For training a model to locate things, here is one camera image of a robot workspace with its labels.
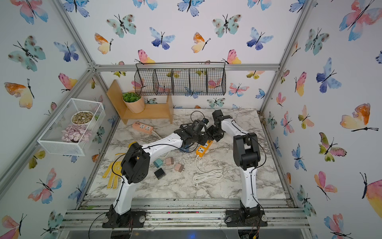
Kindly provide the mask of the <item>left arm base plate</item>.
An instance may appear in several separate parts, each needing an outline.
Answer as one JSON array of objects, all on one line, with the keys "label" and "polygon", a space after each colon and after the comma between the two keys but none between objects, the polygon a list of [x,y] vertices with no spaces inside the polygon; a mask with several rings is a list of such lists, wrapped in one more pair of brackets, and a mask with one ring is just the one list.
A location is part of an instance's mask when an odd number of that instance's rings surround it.
[{"label": "left arm base plate", "polygon": [[145,211],[129,210],[123,215],[119,215],[115,210],[106,213],[102,221],[102,228],[143,228],[146,220]]}]

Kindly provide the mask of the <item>black plug adapter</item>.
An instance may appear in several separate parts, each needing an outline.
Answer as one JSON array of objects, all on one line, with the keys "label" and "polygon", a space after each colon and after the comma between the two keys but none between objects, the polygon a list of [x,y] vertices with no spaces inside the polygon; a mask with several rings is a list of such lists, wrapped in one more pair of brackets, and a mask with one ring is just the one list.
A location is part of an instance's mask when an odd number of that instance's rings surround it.
[{"label": "black plug adapter", "polygon": [[162,168],[156,170],[156,171],[154,172],[154,174],[155,174],[155,176],[156,176],[156,178],[157,178],[158,180],[160,180],[161,178],[163,178],[163,177],[166,175],[165,171],[164,171]]}]

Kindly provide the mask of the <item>teal plug adapter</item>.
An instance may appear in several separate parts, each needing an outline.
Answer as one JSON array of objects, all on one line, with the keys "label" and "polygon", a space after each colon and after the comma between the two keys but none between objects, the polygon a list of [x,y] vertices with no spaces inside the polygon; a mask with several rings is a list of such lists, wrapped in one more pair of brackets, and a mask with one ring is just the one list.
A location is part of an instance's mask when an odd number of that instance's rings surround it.
[{"label": "teal plug adapter", "polygon": [[156,159],[153,164],[156,168],[161,168],[163,166],[163,160],[162,159]]}]

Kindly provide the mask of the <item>pink power strip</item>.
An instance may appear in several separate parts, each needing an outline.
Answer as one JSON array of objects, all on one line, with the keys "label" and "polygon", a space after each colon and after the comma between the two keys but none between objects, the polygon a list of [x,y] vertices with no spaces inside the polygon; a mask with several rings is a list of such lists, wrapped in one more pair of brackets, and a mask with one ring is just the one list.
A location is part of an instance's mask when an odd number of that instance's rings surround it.
[{"label": "pink power strip", "polygon": [[132,127],[136,131],[146,133],[146,134],[152,134],[152,132],[154,131],[154,128],[152,126],[138,122],[138,121],[134,122],[132,124]]}]

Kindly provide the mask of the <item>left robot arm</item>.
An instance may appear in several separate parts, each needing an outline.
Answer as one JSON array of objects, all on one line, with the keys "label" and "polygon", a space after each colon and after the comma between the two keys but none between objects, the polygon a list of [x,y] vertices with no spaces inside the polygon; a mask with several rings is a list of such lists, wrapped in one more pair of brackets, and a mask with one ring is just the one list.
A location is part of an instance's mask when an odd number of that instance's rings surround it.
[{"label": "left robot arm", "polygon": [[122,185],[112,204],[113,211],[123,215],[130,211],[131,202],[138,184],[146,178],[149,166],[159,156],[175,149],[186,151],[193,144],[205,144],[210,135],[207,131],[209,121],[196,119],[192,123],[182,124],[173,133],[153,143],[141,145],[134,143],[121,162]]}]

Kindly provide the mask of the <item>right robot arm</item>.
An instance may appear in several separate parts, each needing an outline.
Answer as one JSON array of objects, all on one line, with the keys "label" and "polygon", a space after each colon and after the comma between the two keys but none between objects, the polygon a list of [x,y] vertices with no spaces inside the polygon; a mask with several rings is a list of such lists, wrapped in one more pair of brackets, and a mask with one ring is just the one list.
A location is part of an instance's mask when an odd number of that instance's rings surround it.
[{"label": "right robot arm", "polygon": [[208,129],[212,138],[219,141],[228,135],[233,139],[233,159],[236,166],[240,167],[242,183],[241,207],[245,210],[258,208],[256,174],[261,154],[257,135],[245,131],[231,116],[224,115],[221,110],[215,110],[212,117],[214,124]]}]

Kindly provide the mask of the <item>blue plug adapter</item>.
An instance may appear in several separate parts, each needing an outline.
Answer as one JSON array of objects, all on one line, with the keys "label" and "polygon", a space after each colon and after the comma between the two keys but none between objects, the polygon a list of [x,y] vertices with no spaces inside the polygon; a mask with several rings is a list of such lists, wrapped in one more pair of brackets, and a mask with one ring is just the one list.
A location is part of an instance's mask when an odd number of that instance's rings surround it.
[{"label": "blue plug adapter", "polygon": [[180,151],[189,153],[191,151],[191,145],[185,145],[184,147],[181,147]]}]

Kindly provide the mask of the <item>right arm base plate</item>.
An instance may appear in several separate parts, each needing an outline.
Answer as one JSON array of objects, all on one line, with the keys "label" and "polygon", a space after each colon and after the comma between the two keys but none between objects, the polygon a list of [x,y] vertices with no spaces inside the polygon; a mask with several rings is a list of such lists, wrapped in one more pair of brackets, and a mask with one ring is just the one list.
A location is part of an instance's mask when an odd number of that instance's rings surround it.
[{"label": "right arm base plate", "polygon": [[228,227],[267,227],[268,222],[263,210],[245,213],[243,210],[226,210],[223,220]]}]

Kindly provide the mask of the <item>orange power strip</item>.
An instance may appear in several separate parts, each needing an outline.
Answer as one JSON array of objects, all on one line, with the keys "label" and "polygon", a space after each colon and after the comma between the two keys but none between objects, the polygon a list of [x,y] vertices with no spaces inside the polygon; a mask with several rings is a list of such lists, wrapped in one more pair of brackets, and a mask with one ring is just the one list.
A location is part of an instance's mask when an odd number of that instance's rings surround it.
[{"label": "orange power strip", "polygon": [[200,158],[203,158],[206,152],[209,150],[210,146],[213,144],[213,140],[208,140],[205,145],[199,146],[196,150],[196,155]]}]

